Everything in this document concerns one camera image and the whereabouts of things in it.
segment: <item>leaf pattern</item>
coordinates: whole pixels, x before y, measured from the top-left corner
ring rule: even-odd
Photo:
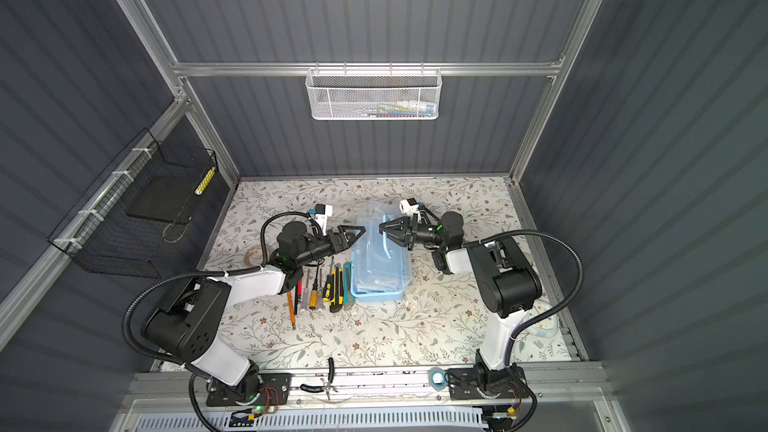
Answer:
[[[448,210],[461,213],[467,240],[520,228],[501,177],[242,182],[216,236],[206,269],[260,263],[261,224],[278,212],[331,204],[333,216],[328,226],[335,227],[355,223],[358,208],[366,200],[397,204],[400,198],[410,197],[424,202],[438,216]],[[267,228],[269,250],[289,220],[293,219],[278,219]],[[515,240],[532,260],[524,238]],[[350,253],[333,261],[344,263]],[[414,249],[411,261],[413,278],[399,301],[356,302],[337,314],[328,312],[327,305],[323,310],[300,311],[297,330],[293,331],[286,297],[262,297],[228,308],[219,332],[263,369],[324,368],[329,356],[340,367],[474,361],[488,317],[474,277],[441,274],[421,246]],[[320,269],[323,280],[329,264],[327,259]],[[312,273],[311,280],[314,271],[305,269],[305,273]],[[545,341],[522,334],[514,354],[517,361],[571,360],[559,332]],[[160,369],[178,370],[178,366],[166,363]]]

